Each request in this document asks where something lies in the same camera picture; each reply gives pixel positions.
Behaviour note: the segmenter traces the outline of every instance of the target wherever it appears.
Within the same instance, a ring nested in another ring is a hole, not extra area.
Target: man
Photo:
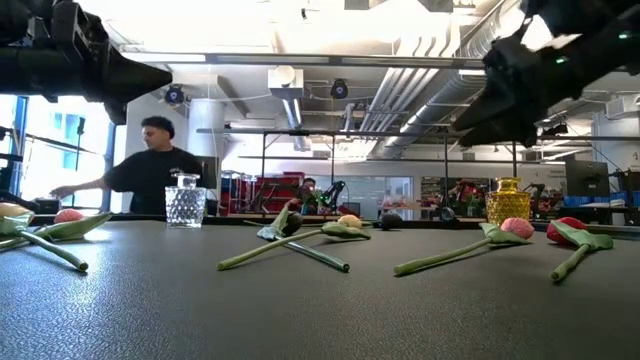
[[[296,197],[287,201],[285,206],[291,210],[300,206],[300,213],[303,215],[317,214],[318,202],[313,196],[316,187],[316,180],[306,178],[302,181],[302,186],[296,192]]]
[[[171,144],[173,124],[162,116],[142,121],[142,137],[148,150],[137,152],[113,167],[100,179],[80,185],[61,186],[51,194],[64,198],[79,190],[105,189],[133,192],[130,211],[137,214],[164,215],[165,186],[175,186],[175,173],[198,174],[202,166],[192,154]]]

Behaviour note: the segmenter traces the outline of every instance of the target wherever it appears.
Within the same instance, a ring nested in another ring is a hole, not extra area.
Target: black hair
[[[164,116],[150,116],[140,123],[140,126],[151,126],[154,128],[165,130],[169,133],[169,139],[173,139],[173,136],[176,134],[176,130],[173,128],[173,123],[171,120],[167,119]]]

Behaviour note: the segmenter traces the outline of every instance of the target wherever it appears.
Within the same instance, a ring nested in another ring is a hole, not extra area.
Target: flower stem
[[[469,246],[463,247],[461,249],[458,250],[454,250],[454,251],[450,251],[448,253],[444,253],[444,254],[440,254],[440,255],[436,255],[436,256],[431,256],[428,258],[422,258],[422,259],[417,259],[417,260],[413,260],[413,261],[409,261],[408,263],[404,263],[401,265],[397,265],[396,267],[393,268],[393,272],[396,275],[405,275],[408,274],[410,272],[416,271],[420,268],[423,268],[425,266],[429,266],[429,265],[434,265],[437,264],[439,262],[443,262],[445,260],[449,260],[449,259],[453,259],[455,257],[458,257],[460,255],[464,255],[466,253],[472,252],[473,250],[482,247],[484,245],[487,245],[491,243],[491,239],[484,239],[482,241],[479,241],[475,244],[471,244]]]
[[[578,266],[578,263],[582,260],[587,251],[589,251],[589,248],[590,246],[587,244],[580,246],[569,259],[558,265],[558,267],[549,274],[551,280],[558,282],[564,279],[569,271]]]
[[[13,249],[14,247],[18,247],[18,245],[21,245],[24,243],[25,243],[25,240],[23,238],[5,240],[0,242],[0,250]]]
[[[310,258],[316,259],[320,262],[323,262],[327,265],[330,265],[342,272],[348,273],[349,269],[351,268],[349,266],[349,264],[345,263],[344,261],[333,257],[331,255],[325,254],[323,252],[320,252],[316,249],[310,248],[308,246],[304,246],[304,245],[300,245],[296,242],[290,242],[288,244],[285,244],[284,247],[286,247],[287,249],[296,251],[302,255],[306,255]]]
[[[266,245],[260,246],[258,248],[255,248],[253,250],[247,251],[244,254],[240,254],[238,256],[234,256],[232,258],[229,258],[227,260],[223,260],[221,262],[218,263],[218,271],[222,271],[222,270],[226,270],[230,267],[233,267],[243,261],[247,261],[253,257],[256,257],[264,252],[267,252],[271,249],[275,249],[279,246],[282,246],[284,244],[290,243],[292,241],[297,241],[297,240],[302,240],[304,238],[308,238],[310,236],[314,236],[314,235],[320,235],[322,234],[321,230],[313,230],[313,231],[309,231],[307,233],[304,234],[298,234],[298,235],[294,235],[294,236],[289,236],[280,240],[276,240],[274,242],[268,243]]]
[[[50,251],[58,256],[60,256],[61,258],[67,260],[69,263],[71,263],[73,266],[76,267],[76,269],[80,270],[80,271],[87,271],[87,269],[89,268],[89,265],[84,262],[84,260],[80,260],[78,259],[75,255],[73,255],[72,253],[68,252],[67,250],[61,248],[58,245],[54,245],[46,240],[44,240],[43,238],[36,236],[28,231],[22,230],[19,232],[20,236],[22,236],[23,238],[29,240],[30,242],[41,246],[43,249]]]

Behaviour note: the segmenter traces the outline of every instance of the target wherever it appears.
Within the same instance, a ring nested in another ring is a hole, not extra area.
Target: pillar
[[[205,157],[215,169],[215,184],[208,187],[220,199],[220,164],[224,154],[224,136],[215,131],[224,129],[225,104],[212,99],[193,99],[189,107],[189,132],[187,151]],[[209,130],[198,132],[198,129]]]

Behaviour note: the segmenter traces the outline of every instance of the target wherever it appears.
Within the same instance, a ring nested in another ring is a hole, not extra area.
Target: man's hand
[[[298,198],[293,198],[289,201],[287,201],[284,206],[287,208],[287,210],[291,210],[291,208],[293,207],[294,209],[300,205],[302,203],[302,200],[298,199]]]
[[[70,185],[60,186],[58,188],[51,190],[51,195],[57,197],[58,199],[62,199],[69,195],[72,195],[76,191],[77,189],[75,186],[70,186]]]

